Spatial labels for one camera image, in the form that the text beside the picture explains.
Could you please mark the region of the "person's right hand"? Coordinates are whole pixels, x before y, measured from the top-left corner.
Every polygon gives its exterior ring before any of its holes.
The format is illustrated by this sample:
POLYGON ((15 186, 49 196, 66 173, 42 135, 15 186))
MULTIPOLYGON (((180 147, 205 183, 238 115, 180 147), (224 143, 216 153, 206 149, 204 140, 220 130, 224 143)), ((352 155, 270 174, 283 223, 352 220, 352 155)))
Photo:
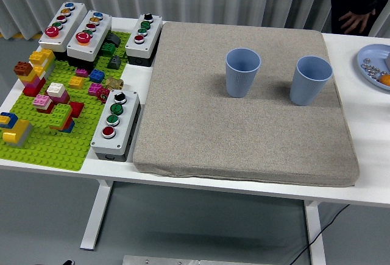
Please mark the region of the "person's right hand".
POLYGON ((362 15, 349 11, 343 16, 339 17, 338 21, 342 21, 341 30, 344 34, 350 34, 354 30, 358 30, 358 33, 360 34, 365 30, 369 17, 375 14, 375 9, 362 15))

